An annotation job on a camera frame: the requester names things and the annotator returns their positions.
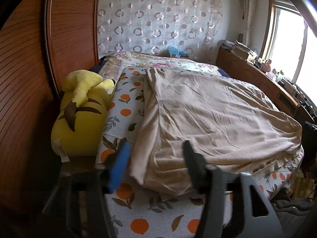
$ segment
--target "window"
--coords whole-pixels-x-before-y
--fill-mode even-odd
[[[317,38],[304,18],[288,0],[270,0],[263,59],[272,60],[272,69],[284,76],[317,105]]]

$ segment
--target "stuffed animal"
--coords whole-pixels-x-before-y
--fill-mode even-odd
[[[52,148],[62,162],[68,162],[69,157],[97,155],[112,99],[107,90],[114,84],[115,81],[103,81],[100,75],[86,70],[66,76],[61,113],[51,133]]]

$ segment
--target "window pane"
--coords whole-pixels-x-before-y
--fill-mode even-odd
[[[280,10],[278,29],[272,53],[272,69],[283,70],[285,77],[294,77],[304,38],[304,19]]]
[[[317,38],[308,27],[307,45],[305,57],[296,84],[306,93],[306,95],[317,104]]]

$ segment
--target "patterned curtain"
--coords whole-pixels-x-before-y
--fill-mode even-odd
[[[244,24],[245,32],[243,35],[243,43],[248,47],[250,45],[251,24],[256,9],[256,0],[244,0]]]

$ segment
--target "wooden wardrobe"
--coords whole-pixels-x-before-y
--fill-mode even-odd
[[[98,0],[21,0],[0,30],[0,209],[38,210],[57,180],[61,81],[97,63]]]

